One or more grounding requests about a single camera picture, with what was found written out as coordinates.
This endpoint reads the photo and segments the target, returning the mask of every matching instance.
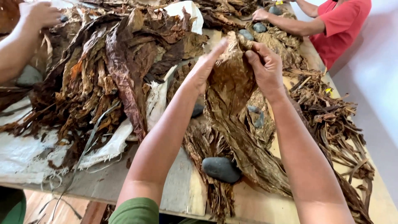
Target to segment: tabletop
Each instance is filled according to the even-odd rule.
[[[293,11],[290,5],[287,5],[287,7],[289,10]],[[203,32],[210,37],[209,44],[206,46],[206,50],[208,51],[221,39],[221,32],[209,29],[203,29]],[[322,60],[308,38],[304,38],[300,51],[301,55],[307,58],[310,69],[325,70]],[[287,86],[290,86],[290,81],[290,79],[284,77],[284,83]],[[334,97],[339,97],[338,91],[329,74],[324,76],[323,81],[329,82],[330,86],[335,89],[333,92]],[[277,137],[271,148],[272,153],[280,157]],[[73,184],[66,195],[116,204],[119,192],[128,172],[126,168],[127,160],[134,157],[137,149],[138,145],[134,145],[127,153],[124,153],[121,158],[114,159],[108,163],[96,164],[87,171],[77,172]],[[366,152],[367,156],[370,158],[369,161],[374,166],[367,149]],[[105,169],[101,169],[119,159],[120,161],[113,163]],[[335,165],[335,168],[339,173],[348,171],[346,167],[338,164]],[[375,169],[373,192],[369,207],[370,218],[375,224],[398,223],[398,211],[376,167]],[[71,174],[67,174],[63,177],[63,184],[61,187],[55,189],[54,193],[60,194],[70,178]],[[362,184],[362,181],[357,179],[354,179],[352,182],[352,185],[355,187],[360,184]],[[41,190],[41,186],[36,184],[1,183],[0,185],[36,191]],[[43,186],[43,190],[46,192],[51,191],[49,186]],[[234,185],[233,192],[236,216],[227,218],[227,223],[299,223],[296,207],[292,199],[267,193],[247,180]],[[180,148],[177,158],[169,170],[166,179],[160,204],[160,212],[208,220],[210,214],[206,213],[206,199],[207,190],[201,180],[199,172],[194,167],[184,149]]]

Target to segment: green shirt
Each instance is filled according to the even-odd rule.
[[[109,218],[109,224],[158,224],[158,205],[149,198],[132,198],[123,202]],[[184,219],[179,224],[209,224],[210,222]]]

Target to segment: yellow tag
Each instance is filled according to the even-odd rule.
[[[325,89],[325,92],[326,92],[326,93],[330,93],[330,97],[333,98],[333,92],[332,92],[332,89],[331,89],[331,88]]]

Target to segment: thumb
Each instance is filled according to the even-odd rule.
[[[249,63],[252,65],[254,73],[264,72],[264,65],[261,64],[260,58],[258,57],[257,53],[249,50],[245,52],[245,55]]]

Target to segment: white wall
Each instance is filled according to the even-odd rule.
[[[320,5],[325,0],[308,0]],[[296,3],[299,20],[309,21]],[[330,74],[341,95],[358,103],[355,124],[398,206],[398,0],[372,0],[372,10],[355,43]]]

